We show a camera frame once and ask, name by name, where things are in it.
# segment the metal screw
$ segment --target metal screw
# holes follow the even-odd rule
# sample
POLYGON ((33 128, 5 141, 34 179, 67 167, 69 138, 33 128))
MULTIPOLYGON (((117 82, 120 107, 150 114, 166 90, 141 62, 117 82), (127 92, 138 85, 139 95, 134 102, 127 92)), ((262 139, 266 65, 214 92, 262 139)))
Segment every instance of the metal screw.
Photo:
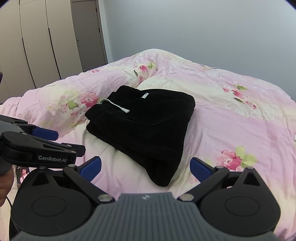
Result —
POLYGON ((184 202, 190 202, 194 199, 194 196, 189 193, 185 193, 179 197, 184 202))
POLYGON ((113 199, 113 197, 111 197, 110 195, 108 194, 101 194, 100 196, 98 196, 98 200, 100 202, 109 202, 113 199))

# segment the phone screen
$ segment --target phone screen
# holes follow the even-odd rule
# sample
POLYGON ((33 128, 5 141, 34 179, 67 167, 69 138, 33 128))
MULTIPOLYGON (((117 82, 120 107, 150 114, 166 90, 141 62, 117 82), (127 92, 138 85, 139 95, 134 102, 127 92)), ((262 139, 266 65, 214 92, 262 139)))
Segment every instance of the phone screen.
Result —
POLYGON ((24 179, 30 173, 30 170, 28 167, 17 166, 15 168, 15 171, 16 171, 16 176, 17 176, 17 189, 19 189, 19 187, 22 184, 22 182, 24 181, 24 179))

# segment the bed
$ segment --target bed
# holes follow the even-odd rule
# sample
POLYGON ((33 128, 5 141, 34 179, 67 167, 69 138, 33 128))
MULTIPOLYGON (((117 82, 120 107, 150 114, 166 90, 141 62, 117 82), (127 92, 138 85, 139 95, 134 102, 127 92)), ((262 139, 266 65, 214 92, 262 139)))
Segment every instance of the bed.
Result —
MULTIPOLYGON (((0 114, 56 130, 57 142, 85 145, 86 154, 77 158, 77 165, 100 156, 102 170, 92 183, 116 199, 121 193, 180 196, 199 184, 190 172, 192 157, 233 171, 253 166, 281 208, 275 234, 281 240, 296 236, 296 103, 269 82, 151 49, 10 98, 0 114), (86 131, 85 112, 121 85, 182 91, 195 99, 183 156, 167 187, 155 185, 143 167, 86 131)), ((15 193, 16 182, 9 198, 15 193)), ((7 241, 7 203, 0 216, 0 240, 7 241)))

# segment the gray ribbed panel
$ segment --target gray ribbed panel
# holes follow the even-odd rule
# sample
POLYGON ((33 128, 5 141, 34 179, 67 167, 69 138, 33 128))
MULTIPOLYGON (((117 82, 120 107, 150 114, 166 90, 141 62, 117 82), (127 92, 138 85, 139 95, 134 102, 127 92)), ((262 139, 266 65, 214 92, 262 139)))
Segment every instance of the gray ribbed panel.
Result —
POLYGON ((12 241, 279 241, 272 233, 245 238, 218 231, 194 203, 175 200, 171 193, 122 194, 97 207, 82 227, 56 237, 20 233, 12 241))

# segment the white logo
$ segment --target white logo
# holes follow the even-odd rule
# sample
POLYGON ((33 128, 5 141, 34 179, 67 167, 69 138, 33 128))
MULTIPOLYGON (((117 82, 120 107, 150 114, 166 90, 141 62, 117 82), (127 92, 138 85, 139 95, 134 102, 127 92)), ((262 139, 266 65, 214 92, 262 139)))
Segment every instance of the white logo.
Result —
POLYGON ((142 199, 143 199, 143 200, 145 200, 145 201, 147 201, 149 198, 150 198, 150 196, 149 196, 149 195, 147 195, 147 194, 146 194, 146 195, 144 195, 144 196, 142 196, 142 199))
POLYGON ((67 158, 55 158, 55 157, 44 157, 44 156, 39 156, 38 157, 39 160, 43 160, 43 161, 59 161, 59 162, 67 162, 67 158))

